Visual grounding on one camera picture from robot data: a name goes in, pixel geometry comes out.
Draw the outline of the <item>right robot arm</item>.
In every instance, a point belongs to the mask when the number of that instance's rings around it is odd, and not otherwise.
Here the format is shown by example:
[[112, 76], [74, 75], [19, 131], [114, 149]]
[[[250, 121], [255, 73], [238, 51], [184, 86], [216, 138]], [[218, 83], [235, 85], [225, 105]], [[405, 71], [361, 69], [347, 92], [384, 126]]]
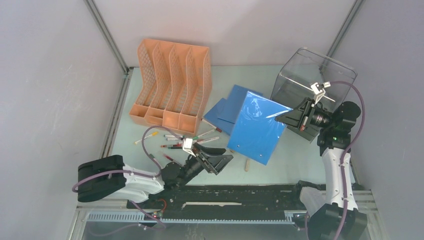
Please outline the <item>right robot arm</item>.
[[281, 113], [275, 120], [304, 131], [318, 127], [319, 155], [325, 170], [325, 196], [308, 184], [291, 194], [291, 204], [307, 209], [304, 229], [310, 240], [359, 240], [368, 225], [359, 211], [350, 179], [351, 129], [361, 115], [361, 108], [345, 101], [329, 112], [305, 98], [295, 109]]

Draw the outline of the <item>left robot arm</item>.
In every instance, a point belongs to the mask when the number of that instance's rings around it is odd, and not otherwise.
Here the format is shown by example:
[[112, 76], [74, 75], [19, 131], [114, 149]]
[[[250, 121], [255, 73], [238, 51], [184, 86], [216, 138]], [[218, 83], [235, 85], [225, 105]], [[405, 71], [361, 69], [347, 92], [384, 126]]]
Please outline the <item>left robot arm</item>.
[[153, 208], [167, 192], [185, 186], [201, 172], [218, 175], [234, 158], [224, 148], [206, 147], [197, 142], [185, 141], [182, 150], [188, 154], [183, 165], [172, 161], [158, 173], [131, 167], [118, 154], [81, 164], [72, 191], [81, 203], [123, 199]]

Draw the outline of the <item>blue folder front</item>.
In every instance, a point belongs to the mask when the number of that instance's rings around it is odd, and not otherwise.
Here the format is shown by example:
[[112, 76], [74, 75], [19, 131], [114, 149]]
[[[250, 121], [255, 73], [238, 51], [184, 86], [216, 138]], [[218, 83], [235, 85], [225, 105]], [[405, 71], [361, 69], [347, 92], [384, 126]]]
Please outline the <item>blue folder front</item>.
[[229, 136], [227, 147], [267, 165], [286, 125], [276, 117], [293, 109], [248, 91]]

